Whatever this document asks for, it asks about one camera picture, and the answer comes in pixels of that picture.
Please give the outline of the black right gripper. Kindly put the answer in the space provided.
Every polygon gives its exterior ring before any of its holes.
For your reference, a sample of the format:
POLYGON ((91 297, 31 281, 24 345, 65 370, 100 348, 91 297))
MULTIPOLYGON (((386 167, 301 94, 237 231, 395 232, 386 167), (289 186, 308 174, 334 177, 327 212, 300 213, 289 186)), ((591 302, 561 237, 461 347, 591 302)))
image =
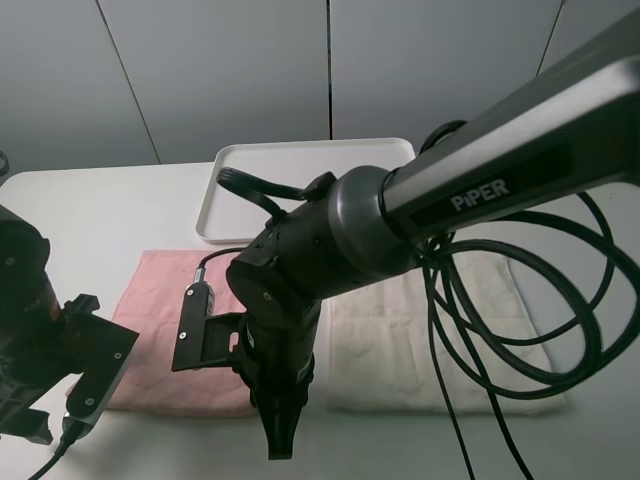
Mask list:
POLYGON ((281 303, 272 294, 241 295, 238 357, 267 439, 269 460, 290 460, 313 380, 320 302, 281 303))

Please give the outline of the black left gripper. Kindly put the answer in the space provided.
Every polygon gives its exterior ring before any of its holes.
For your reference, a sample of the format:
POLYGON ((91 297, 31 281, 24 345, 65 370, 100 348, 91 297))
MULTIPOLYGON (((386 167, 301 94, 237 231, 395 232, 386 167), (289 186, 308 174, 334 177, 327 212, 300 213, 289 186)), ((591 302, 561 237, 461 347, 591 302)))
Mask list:
POLYGON ((76 319, 34 323, 1 321, 1 432, 31 443, 53 441, 49 413, 32 405, 65 377, 80 371, 70 346, 76 319))

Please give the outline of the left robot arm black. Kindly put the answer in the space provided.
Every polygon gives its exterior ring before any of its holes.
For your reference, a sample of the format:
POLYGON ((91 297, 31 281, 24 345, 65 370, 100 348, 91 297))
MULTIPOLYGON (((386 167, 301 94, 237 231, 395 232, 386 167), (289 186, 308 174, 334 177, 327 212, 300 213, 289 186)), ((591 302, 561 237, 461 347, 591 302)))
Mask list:
POLYGON ((1 208, 1 432, 49 445, 49 414, 32 405, 81 370, 69 319, 46 264, 50 243, 31 224, 1 208))

